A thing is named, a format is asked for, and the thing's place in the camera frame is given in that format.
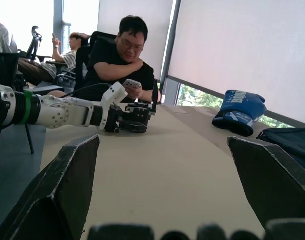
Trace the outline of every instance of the blue boxing glove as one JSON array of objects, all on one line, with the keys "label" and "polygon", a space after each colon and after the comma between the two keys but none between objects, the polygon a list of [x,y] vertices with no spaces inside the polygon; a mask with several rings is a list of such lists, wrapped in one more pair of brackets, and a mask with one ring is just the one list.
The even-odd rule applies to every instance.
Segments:
[{"label": "blue boxing glove", "polygon": [[212,125],[244,137],[251,136],[254,133],[252,126],[267,111],[265,101],[257,94],[228,90],[220,112],[212,120]]}]

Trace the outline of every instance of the black hair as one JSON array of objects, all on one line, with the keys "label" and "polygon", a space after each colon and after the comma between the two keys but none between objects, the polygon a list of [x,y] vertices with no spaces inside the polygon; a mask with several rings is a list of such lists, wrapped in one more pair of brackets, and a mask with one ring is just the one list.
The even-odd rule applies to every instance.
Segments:
[{"label": "black hair", "polygon": [[131,35],[136,36],[138,33],[142,33],[144,41],[148,38],[148,28],[144,20],[139,16],[126,16],[120,22],[119,34],[122,35],[125,32],[130,32]]},{"label": "black hair", "polygon": [[70,35],[70,38],[80,39],[81,46],[83,47],[83,46],[88,45],[88,40],[89,40],[90,36],[87,34],[84,34],[84,33],[74,32]]}]

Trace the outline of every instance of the striped shirt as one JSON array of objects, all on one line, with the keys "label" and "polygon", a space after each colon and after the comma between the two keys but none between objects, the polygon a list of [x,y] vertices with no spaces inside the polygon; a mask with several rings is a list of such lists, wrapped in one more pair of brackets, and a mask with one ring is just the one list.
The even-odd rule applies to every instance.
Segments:
[{"label": "striped shirt", "polygon": [[[70,52],[64,53],[60,55],[64,62],[67,64],[67,67],[63,67],[63,71],[72,71],[76,68],[76,56],[77,56],[77,51],[71,50]],[[57,68],[55,65],[48,64],[45,62],[42,62],[41,67],[45,69],[53,79],[57,76]]]}]

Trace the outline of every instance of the black t-shirt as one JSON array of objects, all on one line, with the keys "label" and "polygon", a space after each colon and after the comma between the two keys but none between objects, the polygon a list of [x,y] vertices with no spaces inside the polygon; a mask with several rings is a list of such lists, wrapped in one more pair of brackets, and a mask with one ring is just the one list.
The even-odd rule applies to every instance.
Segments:
[{"label": "black t-shirt", "polygon": [[[153,90],[154,88],[154,69],[152,69],[146,63],[138,71],[121,78],[116,81],[104,81],[102,80],[94,69],[94,65],[97,63],[108,63],[110,65],[128,65],[117,52],[117,45],[109,43],[105,40],[98,40],[93,46],[91,51],[90,60],[88,64],[88,73],[86,75],[83,87],[92,86],[95,84],[107,83],[113,85],[116,82],[123,84],[127,79],[131,79],[141,83],[142,89],[145,91]],[[108,88],[103,86],[95,86],[89,89],[85,89],[78,93],[79,99],[84,99],[88,101],[100,102],[102,100],[103,94],[108,90]],[[135,100],[126,97],[123,103],[134,103]]]}]

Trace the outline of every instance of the beige tabletop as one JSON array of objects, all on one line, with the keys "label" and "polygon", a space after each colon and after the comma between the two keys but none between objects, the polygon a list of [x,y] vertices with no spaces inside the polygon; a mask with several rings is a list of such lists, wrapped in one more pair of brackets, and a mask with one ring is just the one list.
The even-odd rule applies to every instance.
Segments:
[{"label": "beige tabletop", "polygon": [[[201,224],[218,223],[228,235],[264,230],[249,205],[227,136],[211,125],[216,111],[159,106],[144,134],[100,133],[92,200],[85,224],[140,223],[156,239],[180,230],[195,239]],[[256,126],[256,137],[266,128]],[[97,133],[95,127],[48,129],[41,169],[71,140]]]}]

